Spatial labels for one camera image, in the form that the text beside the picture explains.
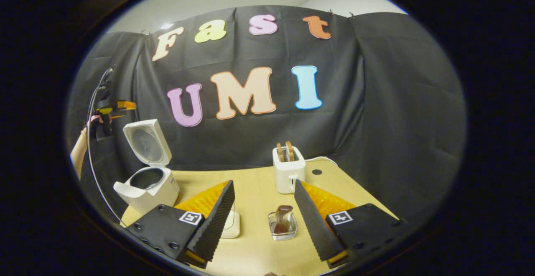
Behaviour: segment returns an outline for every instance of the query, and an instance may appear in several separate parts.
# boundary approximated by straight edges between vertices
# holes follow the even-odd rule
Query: blue letter
[[[321,107],[322,102],[316,94],[316,80],[314,76],[318,72],[316,66],[295,66],[292,73],[298,77],[299,101],[296,108],[311,110]]]

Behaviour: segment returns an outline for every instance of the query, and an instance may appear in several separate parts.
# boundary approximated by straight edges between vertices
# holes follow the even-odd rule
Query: wooden table
[[[312,170],[323,173],[314,175]],[[313,276],[331,271],[320,261],[306,230],[293,194],[279,194],[275,188],[273,167],[235,171],[173,171],[180,185],[176,204],[228,179],[234,181],[235,210],[241,215],[241,233],[237,238],[221,238],[206,269],[216,276],[263,276],[273,272],[279,276]],[[397,218],[376,198],[351,179],[334,163],[319,158],[306,163],[306,182],[361,206],[373,203]],[[292,240],[275,242],[271,238],[268,214],[279,205],[293,206],[298,232]],[[141,217],[128,207],[122,217],[128,226]]]

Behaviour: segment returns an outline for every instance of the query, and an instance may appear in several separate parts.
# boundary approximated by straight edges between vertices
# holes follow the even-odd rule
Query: yellow letter
[[[158,37],[158,46],[156,46],[156,53],[153,56],[153,62],[158,61],[162,57],[165,57],[169,51],[166,49],[167,46],[169,48],[173,47],[174,42],[176,40],[176,36],[179,34],[182,34],[184,32],[183,27],[179,27],[175,30],[171,30],[168,33],[162,34]]]
[[[210,81],[216,84],[219,97],[218,119],[228,119],[236,116],[236,111],[231,108],[231,100],[242,115],[247,113],[251,97],[254,98],[251,112],[265,114],[275,111],[277,106],[271,101],[269,89],[269,76],[271,68],[258,67],[249,72],[245,86],[237,81],[231,72],[220,72],[212,75]]]
[[[204,23],[199,28],[200,32],[195,36],[195,42],[202,43],[208,40],[219,40],[224,37],[227,32],[225,31],[225,21],[212,20]]]

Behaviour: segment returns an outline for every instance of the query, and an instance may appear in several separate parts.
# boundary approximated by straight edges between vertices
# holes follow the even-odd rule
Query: small glass container
[[[277,216],[274,212],[267,215],[267,219],[273,240],[291,240],[296,236],[296,233],[298,232],[298,222],[296,221],[296,217],[294,216],[293,212],[290,211],[290,213],[283,217],[283,222],[287,222],[285,224],[289,225],[289,231],[285,233],[273,233],[275,231],[275,225],[277,224]]]

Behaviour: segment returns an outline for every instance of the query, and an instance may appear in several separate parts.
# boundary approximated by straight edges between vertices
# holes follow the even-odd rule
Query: orange letter
[[[329,26],[326,21],[322,21],[317,15],[303,18],[303,21],[308,22],[310,33],[316,38],[327,40],[331,38],[331,34],[323,31],[323,26]]]
[[[275,111],[277,106],[271,101],[269,76],[271,68],[258,67],[249,72],[249,77],[242,86],[231,72],[220,72],[212,75],[210,81],[216,84],[219,97],[218,119],[228,119],[236,116],[231,108],[231,100],[242,115],[247,113],[251,97],[254,99],[251,112],[265,114]]]
[[[156,53],[153,56],[153,62],[158,61],[169,53],[166,47],[173,47],[174,42],[176,40],[176,36],[182,34],[182,32],[184,32],[184,28],[179,27],[158,37],[158,46],[156,46]]]

